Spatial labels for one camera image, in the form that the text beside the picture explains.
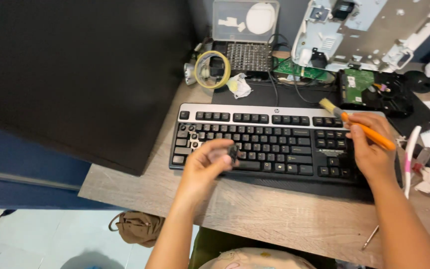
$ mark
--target left hand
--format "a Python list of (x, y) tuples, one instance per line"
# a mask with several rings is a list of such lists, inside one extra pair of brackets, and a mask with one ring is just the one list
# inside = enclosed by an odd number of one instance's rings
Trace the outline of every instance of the left hand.
[(232, 144), (230, 139), (213, 139), (188, 156), (174, 203), (195, 209), (206, 198), (215, 178), (236, 165), (227, 155), (227, 147)]

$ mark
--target masking tape roll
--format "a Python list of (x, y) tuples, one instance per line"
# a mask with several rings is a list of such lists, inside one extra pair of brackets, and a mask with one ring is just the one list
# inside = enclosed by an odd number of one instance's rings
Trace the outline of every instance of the masking tape roll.
[[(204, 66), (206, 60), (213, 56), (218, 56), (223, 59), (225, 70), (223, 73), (222, 80), (220, 80), (215, 85), (209, 86), (205, 83), (205, 80), (201, 77), (200, 74), (202, 72), (202, 67)], [(197, 59), (197, 62), (195, 63), (195, 79), (200, 85), (208, 89), (218, 89), (224, 86), (228, 82), (228, 79), (230, 78), (230, 73), (231, 73), (230, 62), (222, 53), (218, 51), (210, 50), (203, 53), (202, 55), (200, 55), (200, 57)]]

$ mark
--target black keyboard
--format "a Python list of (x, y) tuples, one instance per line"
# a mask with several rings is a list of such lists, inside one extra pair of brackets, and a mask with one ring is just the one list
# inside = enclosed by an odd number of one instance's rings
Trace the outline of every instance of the black keyboard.
[(240, 151), (240, 167), (227, 174), (368, 188), (347, 132), (324, 109), (184, 103), (169, 167), (183, 169), (187, 156), (204, 142), (226, 138), (235, 141)]

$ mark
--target orange brush handle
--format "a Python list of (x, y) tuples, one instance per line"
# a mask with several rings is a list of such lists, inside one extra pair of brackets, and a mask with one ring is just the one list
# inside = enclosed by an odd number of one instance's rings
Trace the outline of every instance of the orange brush handle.
[[(341, 114), (341, 119), (344, 122), (349, 121), (348, 120), (348, 113), (345, 112), (345, 113)], [(392, 143), (391, 140), (380, 135), (378, 132), (374, 131), (373, 129), (371, 129), (365, 125), (359, 124), (359, 123), (353, 123), (353, 124), (361, 127), (361, 129), (365, 132), (366, 137), (371, 139), (374, 143), (380, 145), (381, 147), (383, 147), (387, 150), (396, 150), (396, 145), (394, 145), (394, 143)]]

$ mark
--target wooden desk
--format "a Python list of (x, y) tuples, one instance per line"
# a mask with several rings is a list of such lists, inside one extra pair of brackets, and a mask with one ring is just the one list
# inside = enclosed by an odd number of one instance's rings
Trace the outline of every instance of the wooden desk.
[[(211, 99), (211, 91), (182, 82), (145, 174), (134, 177), (92, 165), (79, 196), (167, 216), (181, 175), (168, 167), (179, 106), (184, 102), (210, 103)], [(430, 233), (430, 197), (411, 188), (410, 200)], [(379, 235), (365, 251), (360, 250), (377, 225), (374, 205), (227, 179), (218, 180), (207, 203), (195, 224), (375, 268), (382, 266)]]

